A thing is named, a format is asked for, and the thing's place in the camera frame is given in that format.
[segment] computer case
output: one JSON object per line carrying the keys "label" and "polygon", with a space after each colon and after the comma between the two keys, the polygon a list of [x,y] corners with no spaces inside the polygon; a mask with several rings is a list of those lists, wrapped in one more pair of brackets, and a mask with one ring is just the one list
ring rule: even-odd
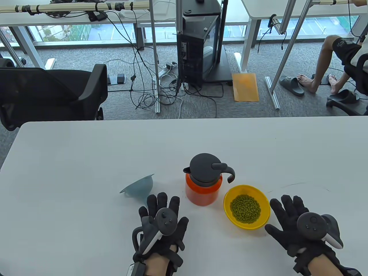
{"label": "computer case", "polygon": [[220,16],[189,17],[183,22],[183,33],[177,36],[179,76],[201,87],[216,62]]}

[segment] slipper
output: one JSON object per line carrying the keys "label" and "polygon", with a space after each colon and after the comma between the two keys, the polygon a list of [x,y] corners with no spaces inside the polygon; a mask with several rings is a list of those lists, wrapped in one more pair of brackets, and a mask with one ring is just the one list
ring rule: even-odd
{"label": "slipper", "polygon": [[340,103],[352,104],[352,103],[356,103],[357,101],[359,101],[359,95],[351,92],[348,89],[343,89],[337,94],[329,95],[327,99],[336,100],[336,101],[339,101]]}
{"label": "slipper", "polygon": [[293,93],[295,96],[304,96],[304,90],[299,86],[297,78],[281,76],[279,79],[279,84]]}
{"label": "slipper", "polygon": [[327,74],[326,76],[324,76],[321,80],[320,85],[329,85],[331,86],[330,82],[328,81],[328,78],[330,77],[330,74]]}

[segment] hand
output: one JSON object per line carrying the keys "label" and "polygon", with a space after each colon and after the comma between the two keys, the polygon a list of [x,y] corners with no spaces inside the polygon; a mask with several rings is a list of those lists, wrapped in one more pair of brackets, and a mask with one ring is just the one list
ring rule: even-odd
{"label": "hand", "polygon": [[293,200],[289,195],[283,195],[281,201],[284,205],[273,198],[270,200],[270,206],[274,211],[283,231],[271,224],[267,224],[265,229],[284,249],[288,255],[297,257],[295,259],[294,270],[303,275],[310,275],[307,266],[315,258],[322,254],[326,255],[330,261],[342,270],[335,252],[322,241],[311,241],[302,236],[297,229],[297,221],[301,214],[309,212],[304,206],[303,200],[294,196]]}
{"label": "hand", "polygon": [[[174,213],[178,216],[179,213],[179,205],[180,198],[172,197],[169,203],[169,208],[174,211]],[[155,217],[158,210],[161,208],[165,208],[167,206],[167,195],[164,192],[161,192],[157,195],[149,195],[147,198],[147,207],[148,210],[142,206],[139,208],[139,216],[151,216]],[[154,246],[150,249],[150,251],[144,256],[134,255],[133,260],[137,261],[139,258],[146,259],[146,263],[148,265],[148,269],[150,267],[161,267],[167,266],[167,269],[174,269],[176,271],[177,267],[180,267],[183,263],[183,260],[177,255],[179,248],[184,250],[185,246],[183,244],[183,238],[185,231],[187,230],[188,218],[182,217],[177,225],[175,232],[170,236],[163,236],[160,240],[158,240]]]}

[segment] glove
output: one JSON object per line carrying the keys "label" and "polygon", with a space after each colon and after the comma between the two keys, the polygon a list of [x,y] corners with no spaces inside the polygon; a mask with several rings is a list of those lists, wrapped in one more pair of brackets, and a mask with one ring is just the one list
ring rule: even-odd
{"label": "glove", "polygon": [[304,206],[303,200],[298,196],[294,196],[292,200],[289,195],[283,195],[281,201],[284,208],[276,198],[270,200],[270,206],[282,227],[282,231],[271,224],[267,224],[265,229],[268,234],[287,250],[289,256],[296,256],[294,270],[304,276],[311,275],[308,270],[308,264],[315,257],[324,254],[339,268],[343,275],[349,275],[347,269],[340,265],[335,252],[328,245],[323,241],[308,240],[299,233],[297,220],[301,214],[309,212]]}
{"label": "glove", "polygon": [[[174,211],[174,213],[178,216],[179,213],[179,205],[180,205],[180,198],[179,197],[172,197],[169,203],[169,208]],[[138,213],[139,216],[145,217],[150,216],[154,218],[156,213],[161,208],[167,207],[167,195],[164,192],[161,192],[157,195],[149,195],[147,198],[147,207],[142,206],[139,208]],[[166,257],[170,260],[166,275],[172,275],[172,273],[176,272],[177,268],[180,267],[183,263],[182,258],[179,257],[177,254],[179,248],[181,251],[184,250],[185,246],[183,243],[184,234],[187,230],[188,225],[188,218],[182,217],[177,225],[175,232],[170,236],[162,236],[162,238],[153,245],[153,247],[149,250],[149,252],[145,255],[141,255],[135,253],[133,256],[133,261],[137,262],[140,260],[147,260],[153,253],[158,253],[163,257]],[[172,245],[176,245],[176,251],[170,249]]]}

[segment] yellow bowl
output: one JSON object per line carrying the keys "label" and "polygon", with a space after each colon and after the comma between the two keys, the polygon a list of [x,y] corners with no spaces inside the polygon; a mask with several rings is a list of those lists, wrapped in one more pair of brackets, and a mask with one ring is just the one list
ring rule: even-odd
{"label": "yellow bowl", "polygon": [[[249,195],[251,197],[254,197],[255,200],[259,203],[259,206],[261,207],[261,215],[259,216],[258,220],[254,223],[241,223],[238,222],[235,217],[233,216],[233,213],[230,209],[230,203],[238,196],[238,195]],[[268,202],[268,199],[257,188],[254,188],[253,186],[249,185],[239,185],[231,188],[227,191],[225,197],[224,197],[224,210],[227,215],[227,217],[230,219],[232,223],[234,223],[236,226],[248,229],[248,230],[255,230],[258,228],[261,228],[263,225],[265,225],[270,218],[271,214],[271,208],[270,203]]]}

